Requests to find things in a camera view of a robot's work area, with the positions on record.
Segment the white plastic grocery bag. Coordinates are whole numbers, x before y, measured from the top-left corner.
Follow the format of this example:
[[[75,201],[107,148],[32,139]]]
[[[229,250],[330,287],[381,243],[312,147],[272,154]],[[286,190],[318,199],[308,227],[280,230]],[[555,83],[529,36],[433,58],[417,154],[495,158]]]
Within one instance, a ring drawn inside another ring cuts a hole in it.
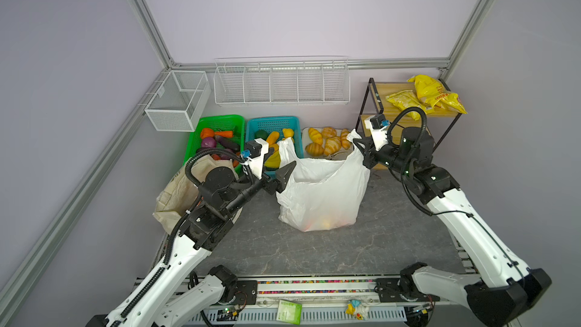
[[[281,166],[295,164],[285,190],[276,194],[278,219],[305,233],[353,225],[370,177],[361,151],[344,160],[299,158],[292,141],[278,144]]]

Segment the cream canvas tote bag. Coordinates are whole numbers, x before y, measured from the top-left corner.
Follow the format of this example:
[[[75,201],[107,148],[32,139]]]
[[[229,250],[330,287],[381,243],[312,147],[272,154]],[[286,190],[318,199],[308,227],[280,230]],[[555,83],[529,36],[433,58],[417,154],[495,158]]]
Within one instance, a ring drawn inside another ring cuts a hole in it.
[[[208,173],[217,167],[226,167],[235,173],[231,160],[214,160],[209,155],[202,157],[194,164],[190,173],[200,182],[203,182]],[[185,166],[183,166],[156,200],[153,217],[162,225],[166,234],[171,234],[186,210],[192,206],[198,194],[197,186],[188,179]]]

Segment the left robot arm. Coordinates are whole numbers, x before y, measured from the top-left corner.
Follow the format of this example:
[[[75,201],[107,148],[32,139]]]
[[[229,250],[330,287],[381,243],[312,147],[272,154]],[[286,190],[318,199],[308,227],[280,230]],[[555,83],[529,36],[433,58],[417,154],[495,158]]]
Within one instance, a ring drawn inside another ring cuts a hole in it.
[[[185,163],[185,176],[198,188],[198,196],[169,234],[163,258],[125,301],[107,315],[93,316],[89,326],[182,326],[213,304],[234,301],[238,278],[224,266],[213,268],[183,295],[174,294],[231,230],[238,211],[261,190],[283,192],[297,163],[288,163],[270,177],[263,166],[268,145],[257,139],[231,155],[244,168],[241,177],[229,167],[213,168],[204,181],[193,175],[199,160],[218,153],[227,152],[207,149]]]

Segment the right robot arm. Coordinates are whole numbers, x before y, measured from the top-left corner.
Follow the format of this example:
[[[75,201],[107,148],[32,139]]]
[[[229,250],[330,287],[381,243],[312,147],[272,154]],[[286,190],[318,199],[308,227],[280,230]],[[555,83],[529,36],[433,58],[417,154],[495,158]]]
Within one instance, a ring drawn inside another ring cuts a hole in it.
[[[476,267],[473,275],[445,272],[417,262],[402,269],[395,288],[402,299],[438,297],[469,309],[486,326],[506,326],[530,310],[552,284],[494,233],[445,169],[434,165],[434,139],[420,107],[392,121],[380,112],[365,121],[371,135],[354,139],[365,167],[385,166],[405,195],[427,216],[439,218]]]

